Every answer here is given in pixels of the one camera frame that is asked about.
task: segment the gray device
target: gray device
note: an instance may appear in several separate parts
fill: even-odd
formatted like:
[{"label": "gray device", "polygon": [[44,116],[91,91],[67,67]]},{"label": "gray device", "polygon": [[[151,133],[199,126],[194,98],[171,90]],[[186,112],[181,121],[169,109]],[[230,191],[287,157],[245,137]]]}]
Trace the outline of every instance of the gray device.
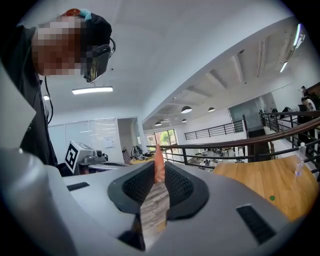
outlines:
[{"label": "gray device", "polygon": [[82,169],[90,172],[105,172],[127,166],[125,163],[106,161],[101,150],[94,150],[88,145],[70,140],[64,162],[73,175],[80,175]]},{"label": "gray device", "polygon": [[167,225],[145,251],[140,206],[153,161],[62,178],[28,153],[0,149],[0,160],[8,210],[51,255],[268,255],[297,227],[238,181],[166,162]]}]

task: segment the black vent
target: black vent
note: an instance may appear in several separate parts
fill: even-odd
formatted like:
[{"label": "black vent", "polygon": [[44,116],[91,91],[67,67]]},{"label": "black vent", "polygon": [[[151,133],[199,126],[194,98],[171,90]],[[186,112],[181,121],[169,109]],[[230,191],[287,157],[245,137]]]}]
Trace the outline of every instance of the black vent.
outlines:
[{"label": "black vent", "polygon": [[171,162],[165,162],[164,166],[164,183],[170,198],[170,208],[166,212],[166,220],[175,221],[193,217],[206,205],[209,199],[207,184]]},{"label": "black vent", "polygon": [[123,192],[142,205],[154,185],[155,166],[152,164],[137,175],[125,181],[122,185]]},{"label": "black vent", "polygon": [[169,166],[165,168],[164,182],[170,195],[170,207],[186,200],[194,191],[191,181]]},{"label": "black vent", "polygon": [[276,234],[251,205],[240,206],[236,211],[260,245]]},{"label": "black vent", "polygon": [[86,183],[86,182],[81,182],[81,183],[69,185],[69,186],[66,186],[66,187],[68,188],[69,191],[72,191],[72,190],[82,189],[82,188],[85,188],[87,186],[90,186],[90,185],[88,183]]}]

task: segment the vr headset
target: vr headset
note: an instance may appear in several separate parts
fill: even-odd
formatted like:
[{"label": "vr headset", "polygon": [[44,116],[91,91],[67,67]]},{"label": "vr headset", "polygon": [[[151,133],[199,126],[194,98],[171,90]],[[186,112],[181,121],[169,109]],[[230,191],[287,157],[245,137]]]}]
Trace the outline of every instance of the vr headset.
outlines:
[{"label": "vr headset", "polygon": [[112,38],[110,38],[110,40],[113,43],[112,50],[110,45],[103,44],[86,53],[85,61],[81,64],[81,74],[87,83],[94,82],[106,72],[108,61],[116,51],[115,41]]}]

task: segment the floor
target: floor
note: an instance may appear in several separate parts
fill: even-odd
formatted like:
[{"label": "floor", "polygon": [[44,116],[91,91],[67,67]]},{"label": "floor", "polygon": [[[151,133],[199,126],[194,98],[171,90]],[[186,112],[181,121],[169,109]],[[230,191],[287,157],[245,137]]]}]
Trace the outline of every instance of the floor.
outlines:
[{"label": "floor", "polygon": [[145,248],[148,250],[166,227],[169,193],[164,182],[153,185],[140,208]]}]

